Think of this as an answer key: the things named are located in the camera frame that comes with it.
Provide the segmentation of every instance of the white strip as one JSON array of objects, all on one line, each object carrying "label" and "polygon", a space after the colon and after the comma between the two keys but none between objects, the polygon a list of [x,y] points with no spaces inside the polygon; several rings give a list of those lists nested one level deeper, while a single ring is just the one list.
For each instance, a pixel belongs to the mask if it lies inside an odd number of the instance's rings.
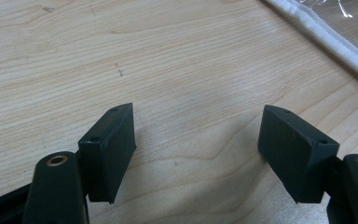
[{"label": "white strip", "polygon": [[267,0],[282,13],[297,18],[314,38],[358,72],[358,48],[339,35],[309,7],[294,0]]}]

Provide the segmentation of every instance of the tabletop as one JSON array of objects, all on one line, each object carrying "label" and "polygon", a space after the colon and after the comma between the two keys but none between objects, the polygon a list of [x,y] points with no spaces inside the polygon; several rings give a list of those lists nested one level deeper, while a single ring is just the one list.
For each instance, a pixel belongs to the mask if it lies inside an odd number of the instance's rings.
[{"label": "tabletop", "polygon": [[257,152],[264,105],[358,153],[358,74],[263,1],[0,1],[0,195],[126,103],[138,147],[91,223],[327,223]]}]

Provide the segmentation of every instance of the wooden table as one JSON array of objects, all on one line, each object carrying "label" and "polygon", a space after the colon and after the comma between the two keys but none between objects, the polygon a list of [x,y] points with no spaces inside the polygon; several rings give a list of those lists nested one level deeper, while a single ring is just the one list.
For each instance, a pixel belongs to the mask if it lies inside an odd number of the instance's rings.
[{"label": "wooden table", "polygon": [[327,223],[257,152],[265,104],[358,153],[358,74],[258,0],[0,1],[0,195],[115,105],[138,148],[91,223]]}]

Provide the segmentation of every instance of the transparent plastic wrap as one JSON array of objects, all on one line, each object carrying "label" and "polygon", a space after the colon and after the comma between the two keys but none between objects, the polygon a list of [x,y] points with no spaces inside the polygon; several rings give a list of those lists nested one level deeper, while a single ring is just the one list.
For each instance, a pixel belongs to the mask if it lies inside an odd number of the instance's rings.
[{"label": "transparent plastic wrap", "polygon": [[358,72],[358,0],[267,0]]}]

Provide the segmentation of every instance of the wood grain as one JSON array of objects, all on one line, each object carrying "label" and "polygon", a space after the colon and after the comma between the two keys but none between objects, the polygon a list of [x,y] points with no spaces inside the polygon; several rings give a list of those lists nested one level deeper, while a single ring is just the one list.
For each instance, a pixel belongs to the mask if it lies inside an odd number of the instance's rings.
[{"label": "wood grain", "polygon": [[260,1],[0,1],[0,195],[127,102],[138,148],[91,223],[327,223],[257,153],[265,104],[358,153],[358,75]]}]

